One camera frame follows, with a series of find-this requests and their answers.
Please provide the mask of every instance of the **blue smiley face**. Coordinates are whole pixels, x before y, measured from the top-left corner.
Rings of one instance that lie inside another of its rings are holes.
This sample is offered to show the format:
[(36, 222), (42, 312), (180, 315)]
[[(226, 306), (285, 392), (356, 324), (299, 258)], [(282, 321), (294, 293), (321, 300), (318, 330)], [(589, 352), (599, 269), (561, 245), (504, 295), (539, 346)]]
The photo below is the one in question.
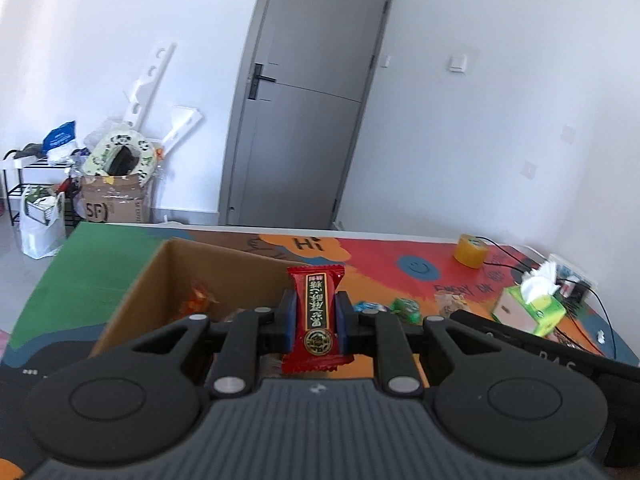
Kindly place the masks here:
[(440, 272), (431, 263), (420, 256), (402, 256), (398, 260), (402, 272), (422, 282), (434, 282), (440, 279)]

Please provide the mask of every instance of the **white crumpled paper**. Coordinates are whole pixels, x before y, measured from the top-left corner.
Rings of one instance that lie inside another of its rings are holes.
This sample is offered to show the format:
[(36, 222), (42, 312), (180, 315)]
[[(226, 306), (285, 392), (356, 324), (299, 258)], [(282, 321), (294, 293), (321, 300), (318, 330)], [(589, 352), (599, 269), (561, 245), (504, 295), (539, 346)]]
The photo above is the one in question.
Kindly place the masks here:
[(526, 304), (542, 296), (552, 296), (560, 285), (556, 285), (556, 263), (545, 262), (539, 269), (524, 275), (520, 293)]

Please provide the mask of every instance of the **black door handle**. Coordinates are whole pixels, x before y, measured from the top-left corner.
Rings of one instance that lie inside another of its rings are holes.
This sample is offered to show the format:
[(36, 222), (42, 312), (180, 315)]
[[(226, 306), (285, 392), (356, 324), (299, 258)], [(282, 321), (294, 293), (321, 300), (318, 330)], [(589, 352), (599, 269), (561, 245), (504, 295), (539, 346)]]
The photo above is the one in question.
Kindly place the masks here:
[(260, 81), (268, 81), (269, 83), (277, 82), (273, 77), (267, 77), (262, 75), (262, 70), (264, 69), (264, 65), (260, 63), (256, 63), (254, 65), (254, 76), (251, 79), (251, 88), (249, 89), (249, 97), (251, 101), (255, 101), (258, 95), (258, 86), (260, 85)]

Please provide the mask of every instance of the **door frame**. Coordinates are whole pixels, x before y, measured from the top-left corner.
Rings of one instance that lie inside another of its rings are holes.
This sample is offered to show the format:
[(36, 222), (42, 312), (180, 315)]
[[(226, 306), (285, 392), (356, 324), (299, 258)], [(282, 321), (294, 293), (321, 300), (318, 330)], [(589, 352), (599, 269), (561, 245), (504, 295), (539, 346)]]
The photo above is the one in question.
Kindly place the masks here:
[[(242, 117), (244, 116), (244, 104), (246, 102), (246, 99), (248, 98), (248, 93), (252, 81), (252, 69), (255, 63), (258, 41), (260, 40), (260, 34), (262, 32), (262, 26), (264, 25), (268, 4), (269, 0), (256, 1), (254, 15), (249, 25), (247, 39), (244, 44), (244, 51), (242, 52), (240, 70), (238, 71), (238, 81), (236, 82), (236, 92), (234, 94), (231, 117), (229, 119), (228, 136), (226, 138), (225, 160), (222, 167), (220, 198), (218, 202), (218, 224), (223, 226), (228, 225), (229, 202), (231, 200), (231, 187), (233, 184), (233, 174), (236, 165), (236, 154), (238, 152), (238, 140), (240, 138)], [(378, 31), (378, 37), (376, 39), (376, 46), (374, 50), (374, 67), (377, 67), (380, 59), (380, 49), (382, 48), (382, 40), (386, 29), (386, 23), (388, 22), (391, 5), (392, 0), (387, 0), (385, 12), (383, 13), (382, 20), (380, 22), (380, 30)], [(340, 185), (338, 187), (338, 193), (335, 198), (335, 206), (334, 211), (332, 212), (331, 222), (335, 221), (335, 217), (340, 207), (342, 193), (347, 181), (349, 168), (351, 167), (353, 152), (358, 140), (360, 126), (362, 125), (362, 118), (367, 107), (367, 100), (369, 99), (369, 93), (375, 73), (376, 70), (369, 70), (369, 75), (367, 75), (364, 98), (362, 100), (362, 103), (360, 104), (356, 126), (351, 136), (347, 159), (342, 170)]]

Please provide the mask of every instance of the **gray door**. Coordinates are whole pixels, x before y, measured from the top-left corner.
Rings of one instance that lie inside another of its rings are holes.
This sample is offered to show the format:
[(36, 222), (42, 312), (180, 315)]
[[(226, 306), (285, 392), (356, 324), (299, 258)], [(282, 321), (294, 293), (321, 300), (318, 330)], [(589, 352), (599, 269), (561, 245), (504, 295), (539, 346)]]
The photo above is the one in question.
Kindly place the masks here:
[(244, 101), (229, 224), (330, 227), (387, 1), (269, 0)]

